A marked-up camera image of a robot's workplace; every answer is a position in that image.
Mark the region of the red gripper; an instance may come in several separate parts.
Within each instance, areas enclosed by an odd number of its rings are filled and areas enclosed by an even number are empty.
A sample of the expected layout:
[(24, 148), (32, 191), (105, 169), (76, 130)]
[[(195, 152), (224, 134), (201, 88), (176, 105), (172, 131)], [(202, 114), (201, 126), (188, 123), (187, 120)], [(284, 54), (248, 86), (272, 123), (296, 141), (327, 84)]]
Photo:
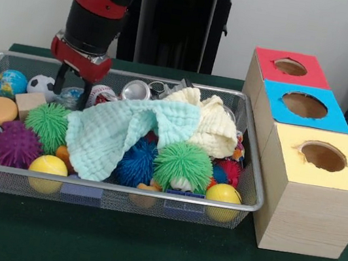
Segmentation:
[(77, 110), (82, 111), (86, 107), (88, 98), (93, 88), (93, 83), (97, 83), (106, 76), (111, 69), (112, 59), (107, 54), (93, 56), (84, 54), (73, 48), (65, 40), (65, 30), (59, 30), (51, 43), (51, 51), (56, 59), (61, 62), (60, 69), (54, 81), (53, 92), (60, 94), (65, 74), (68, 70), (74, 71), (81, 79), (84, 80), (84, 92), (79, 98)]

